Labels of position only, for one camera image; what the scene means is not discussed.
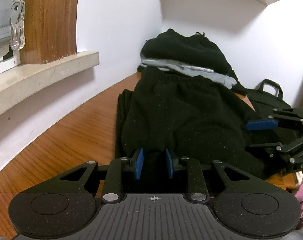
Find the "silver screw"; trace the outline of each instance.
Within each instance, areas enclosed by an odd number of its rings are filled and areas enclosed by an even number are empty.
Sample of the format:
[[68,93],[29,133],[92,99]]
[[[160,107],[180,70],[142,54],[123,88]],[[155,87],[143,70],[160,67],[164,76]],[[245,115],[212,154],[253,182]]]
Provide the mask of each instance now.
[[204,201],[206,198],[206,195],[202,193],[194,193],[191,195],[191,199],[195,201]]
[[119,196],[115,193],[107,193],[102,198],[106,201],[115,201],[119,198]]

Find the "white wall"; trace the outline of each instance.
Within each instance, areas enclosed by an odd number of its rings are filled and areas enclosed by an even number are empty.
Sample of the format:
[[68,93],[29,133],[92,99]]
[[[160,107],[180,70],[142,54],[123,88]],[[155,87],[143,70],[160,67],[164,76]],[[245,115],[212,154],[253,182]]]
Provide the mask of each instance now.
[[0,170],[64,115],[136,72],[141,47],[161,31],[161,23],[159,0],[78,0],[77,50],[99,51],[100,65],[43,89],[0,116]]
[[163,11],[163,31],[205,32],[245,87],[269,78],[281,85],[285,101],[301,103],[303,0],[267,7],[253,0],[165,0]]

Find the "triangular cutout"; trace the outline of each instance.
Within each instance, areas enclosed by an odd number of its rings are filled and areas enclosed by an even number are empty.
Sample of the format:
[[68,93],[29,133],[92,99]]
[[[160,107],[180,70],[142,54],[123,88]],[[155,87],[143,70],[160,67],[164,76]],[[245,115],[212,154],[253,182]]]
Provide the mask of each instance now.
[[238,173],[237,171],[232,170],[231,168],[226,167],[224,169],[224,172],[228,176],[228,178],[232,181],[239,181],[239,180],[248,180],[250,179],[249,177]]
[[60,178],[61,180],[70,180],[70,181],[78,181],[80,180],[80,178],[82,177],[82,175],[85,173],[85,171],[87,170],[86,167],[82,167],[62,178]]

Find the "window sill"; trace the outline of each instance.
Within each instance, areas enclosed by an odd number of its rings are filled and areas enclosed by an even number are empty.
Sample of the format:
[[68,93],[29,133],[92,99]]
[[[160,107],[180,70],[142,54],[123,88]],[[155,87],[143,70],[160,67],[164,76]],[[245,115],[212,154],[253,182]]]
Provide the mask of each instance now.
[[99,64],[99,53],[84,51],[42,65],[24,64],[0,74],[0,115],[27,97]]

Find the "blue pad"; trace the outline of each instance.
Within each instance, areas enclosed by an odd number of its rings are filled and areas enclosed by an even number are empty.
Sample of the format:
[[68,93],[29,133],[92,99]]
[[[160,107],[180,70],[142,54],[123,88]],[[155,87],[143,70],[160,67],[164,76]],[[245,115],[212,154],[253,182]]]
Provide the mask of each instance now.
[[166,149],[166,163],[167,163],[168,176],[170,179],[172,179],[173,178],[173,160],[171,159],[168,149]]
[[135,179],[137,180],[140,179],[140,174],[143,164],[144,164],[144,150],[141,149],[136,160]]
[[248,131],[271,130],[278,127],[278,122],[274,119],[255,120],[249,121],[245,127]]

